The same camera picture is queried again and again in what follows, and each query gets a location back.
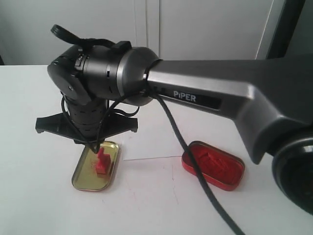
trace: piper robot arm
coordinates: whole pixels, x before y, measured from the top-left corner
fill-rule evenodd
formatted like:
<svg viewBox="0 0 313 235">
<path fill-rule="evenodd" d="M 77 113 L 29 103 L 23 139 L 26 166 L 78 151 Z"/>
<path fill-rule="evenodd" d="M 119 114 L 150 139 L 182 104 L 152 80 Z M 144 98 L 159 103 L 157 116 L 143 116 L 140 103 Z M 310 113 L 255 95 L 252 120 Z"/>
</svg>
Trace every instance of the piper robot arm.
<svg viewBox="0 0 313 235">
<path fill-rule="evenodd" d="M 72 123 L 96 142 L 108 100 L 143 106 L 147 86 L 172 102 L 232 119 L 255 164 L 268 152 L 280 189 L 313 213 L 313 55 L 271 60 L 163 61 L 148 48 L 105 39 L 81 39 L 51 30 L 73 44 L 49 66 Z M 137 119 L 110 115 L 100 139 L 137 130 Z M 62 114 L 38 118 L 36 130 L 85 144 Z M 310 194 L 306 194 L 311 185 Z"/>
</svg>

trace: red object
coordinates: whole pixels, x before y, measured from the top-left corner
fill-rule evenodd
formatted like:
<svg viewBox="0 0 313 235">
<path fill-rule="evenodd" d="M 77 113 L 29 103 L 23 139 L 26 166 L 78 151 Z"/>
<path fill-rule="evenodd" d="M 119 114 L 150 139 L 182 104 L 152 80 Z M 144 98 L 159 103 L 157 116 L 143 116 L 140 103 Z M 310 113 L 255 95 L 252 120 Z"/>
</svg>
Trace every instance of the red object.
<svg viewBox="0 0 313 235">
<path fill-rule="evenodd" d="M 98 152 L 98 159 L 95 169 L 98 174 L 107 174 L 111 166 L 111 157 L 104 153 L 104 148 L 100 148 Z"/>
<path fill-rule="evenodd" d="M 240 183 L 245 164 L 240 159 L 200 141 L 189 145 L 206 181 L 226 191 L 234 190 Z M 185 170 L 196 175 L 186 152 L 181 157 Z"/>
</svg>

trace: red block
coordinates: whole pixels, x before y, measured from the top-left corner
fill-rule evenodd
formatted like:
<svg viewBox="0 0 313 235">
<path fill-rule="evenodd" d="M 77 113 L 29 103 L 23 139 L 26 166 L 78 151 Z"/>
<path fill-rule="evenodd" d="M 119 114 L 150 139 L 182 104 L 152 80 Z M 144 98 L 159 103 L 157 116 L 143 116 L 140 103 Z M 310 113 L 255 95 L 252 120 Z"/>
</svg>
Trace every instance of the red block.
<svg viewBox="0 0 313 235">
<path fill-rule="evenodd" d="M 104 153 L 104 148 L 100 148 L 98 152 L 98 159 L 95 169 L 98 174 L 107 174 L 111 166 L 111 157 Z"/>
</svg>

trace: gold tin lid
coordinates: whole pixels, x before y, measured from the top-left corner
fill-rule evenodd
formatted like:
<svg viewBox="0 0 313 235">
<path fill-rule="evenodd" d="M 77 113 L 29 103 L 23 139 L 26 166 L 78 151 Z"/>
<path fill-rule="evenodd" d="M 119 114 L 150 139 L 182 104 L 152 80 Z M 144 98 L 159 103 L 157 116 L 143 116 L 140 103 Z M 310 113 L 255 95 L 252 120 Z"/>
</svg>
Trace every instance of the gold tin lid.
<svg viewBox="0 0 313 235">
<path fill-rule="evenodd" d="M 112 182 L 118 163 L 119 147 L 111 141 L 103 142 L 101 147 L 104 148 L 104 153 L 110 154 L 111 157 L 111 167 L 108 174 L 97 174 L 95 170 L 99 161 L 97 155 L 85 147 L 72 176 L 74 188 L 83 191 L 101 191 Z"/>
</svg>

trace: embossed red lid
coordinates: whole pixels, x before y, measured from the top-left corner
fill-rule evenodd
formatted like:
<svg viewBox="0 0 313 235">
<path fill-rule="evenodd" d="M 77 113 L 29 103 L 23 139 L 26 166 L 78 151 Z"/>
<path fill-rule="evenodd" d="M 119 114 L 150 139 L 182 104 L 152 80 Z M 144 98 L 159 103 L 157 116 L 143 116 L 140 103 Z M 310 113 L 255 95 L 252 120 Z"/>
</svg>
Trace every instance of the embossed red lid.
<svg viewBox="0 0 313 235">
<path fill-rule="evenodd" d="M 238 186 L 245 171 L 245 164 L 240 158 L 201 141 L 190 143 L 189 148 L 207 182 L 226 191 L 232 191 Z M 186 152 L 181 162 L 185 170 L 196 175 Z"/>
</svg>

